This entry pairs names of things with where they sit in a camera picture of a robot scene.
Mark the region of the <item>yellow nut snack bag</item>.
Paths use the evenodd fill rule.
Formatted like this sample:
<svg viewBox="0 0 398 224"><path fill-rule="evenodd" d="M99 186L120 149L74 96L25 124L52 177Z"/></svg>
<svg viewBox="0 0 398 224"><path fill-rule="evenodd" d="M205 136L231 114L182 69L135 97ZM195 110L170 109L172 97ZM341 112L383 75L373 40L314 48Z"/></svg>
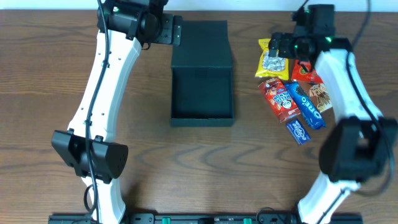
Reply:
<svg viewBox="0 0 398 224"><path fill-rule="evenodd" d="M289 61L286 58L270 57L268 44L270 39L259 39L258 44L262 50L255 77L276 77L281 80L289 79Z"/></svg>

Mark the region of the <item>red snack bag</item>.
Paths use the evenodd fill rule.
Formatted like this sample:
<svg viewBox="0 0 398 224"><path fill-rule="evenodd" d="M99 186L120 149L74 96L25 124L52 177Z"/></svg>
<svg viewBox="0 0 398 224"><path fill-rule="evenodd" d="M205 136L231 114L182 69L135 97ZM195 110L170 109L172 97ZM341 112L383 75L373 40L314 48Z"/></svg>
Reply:
<svg viewBox="0 0 398 224"><path fill-rule="evenodd" d="M312 68L310 62L295 60L292 71L292 80L307 83L323 83L316 70Z"/></svg>

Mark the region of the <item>red Hello Panda box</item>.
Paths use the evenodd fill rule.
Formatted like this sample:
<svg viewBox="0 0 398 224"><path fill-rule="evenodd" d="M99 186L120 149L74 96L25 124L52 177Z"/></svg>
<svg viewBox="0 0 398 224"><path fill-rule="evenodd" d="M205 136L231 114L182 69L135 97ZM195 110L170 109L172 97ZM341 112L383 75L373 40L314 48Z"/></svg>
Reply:
<svg viewBox="0 0 398 224"><path fill-rule="evenodd" d="M290 93L278 78L266 80L258 87L280 122L301 114Z"/></svg>

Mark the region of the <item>brown Pocky box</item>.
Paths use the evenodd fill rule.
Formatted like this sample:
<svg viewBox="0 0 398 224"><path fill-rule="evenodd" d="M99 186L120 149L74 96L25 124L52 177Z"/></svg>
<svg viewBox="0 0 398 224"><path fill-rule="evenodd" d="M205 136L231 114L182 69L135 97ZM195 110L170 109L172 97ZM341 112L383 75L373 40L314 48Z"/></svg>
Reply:
<svg viewBox="0 0 398 224"><path fill-rule="evenodd" d="M307 83L298 81L312 103L320 113L332 108L331 100L323 83Z"/></svg>

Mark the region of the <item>black gift box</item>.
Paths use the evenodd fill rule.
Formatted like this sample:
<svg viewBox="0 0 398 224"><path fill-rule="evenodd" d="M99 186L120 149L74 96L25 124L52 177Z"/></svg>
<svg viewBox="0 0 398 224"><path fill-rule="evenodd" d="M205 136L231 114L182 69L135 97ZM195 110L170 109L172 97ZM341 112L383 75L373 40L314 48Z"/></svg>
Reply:
<svg viewBox="0 0 398 224"><path fill-rule="evenodd" d="M171 126L232 126L233 59L227 21L183 21L181 36L172 52Z"/></svg>

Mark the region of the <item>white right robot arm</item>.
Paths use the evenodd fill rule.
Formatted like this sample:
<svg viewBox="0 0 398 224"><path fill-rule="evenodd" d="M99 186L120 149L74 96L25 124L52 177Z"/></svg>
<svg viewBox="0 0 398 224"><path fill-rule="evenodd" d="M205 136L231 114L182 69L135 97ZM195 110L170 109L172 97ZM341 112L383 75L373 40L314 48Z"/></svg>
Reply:
<svg viewBox="0 0 398 224"><path fill-rule="evenodd" d="M335 35L332 4L302 4L292 14L295 29L275 32L273 57L309 62L330 96L336 126L323 143L320 173L290 214L289 223L361 223L359 215L338 215L351 194L383 193L394 176L397 121L386 118L368 95L356 68L356 40Z"/></svg>

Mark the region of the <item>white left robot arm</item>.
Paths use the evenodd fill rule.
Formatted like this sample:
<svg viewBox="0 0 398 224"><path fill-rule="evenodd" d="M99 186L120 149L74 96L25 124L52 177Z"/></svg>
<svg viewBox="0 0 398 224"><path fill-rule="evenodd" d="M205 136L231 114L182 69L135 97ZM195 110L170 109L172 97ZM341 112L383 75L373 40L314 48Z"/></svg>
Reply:
<svg viewBox="0 0 398 224"><path fill-rule="evenodd" d="M116 142L125 87L136 60L151 44L178 45L178 17L164 12L167 0L100 1L96 54L81 103L52 147L86 185L85 214L54 214L50 223L126 223L120 175L128 148Z"/></svg>

